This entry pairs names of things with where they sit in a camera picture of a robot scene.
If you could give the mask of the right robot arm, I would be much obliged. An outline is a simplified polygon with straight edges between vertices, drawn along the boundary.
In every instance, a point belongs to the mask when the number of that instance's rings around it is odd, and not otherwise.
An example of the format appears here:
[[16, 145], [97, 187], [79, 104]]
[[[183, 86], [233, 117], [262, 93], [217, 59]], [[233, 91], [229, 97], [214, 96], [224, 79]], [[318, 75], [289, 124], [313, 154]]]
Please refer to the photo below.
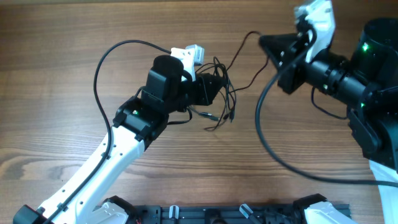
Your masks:
[[353, 138], [369, 161], [384, 221], [397, 222], [397, 19], [368, 21], [350, 59], [330, 52], [330, 39], [314, 22], [297, 33], [263, 35], [259, 45], [277, 73], [271, 84], [293, 93], [308, 83], [344, 103]]

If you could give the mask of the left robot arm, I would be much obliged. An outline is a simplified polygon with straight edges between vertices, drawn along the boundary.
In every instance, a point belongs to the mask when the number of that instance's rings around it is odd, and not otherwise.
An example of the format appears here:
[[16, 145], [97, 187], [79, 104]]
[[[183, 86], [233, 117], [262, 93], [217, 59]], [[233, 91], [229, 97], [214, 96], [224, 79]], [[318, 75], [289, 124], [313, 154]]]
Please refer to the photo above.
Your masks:
[[146, 84], [117, 110], [102, 144], [38, 209], [23, 205], [13, 223], [139, 223], [134, 207], [121, 198], [99, 200], [172, 124], [170, 113], [212, 104], [225, 84], [223, 75], [197, 75], [177, 57], [156, 57]]

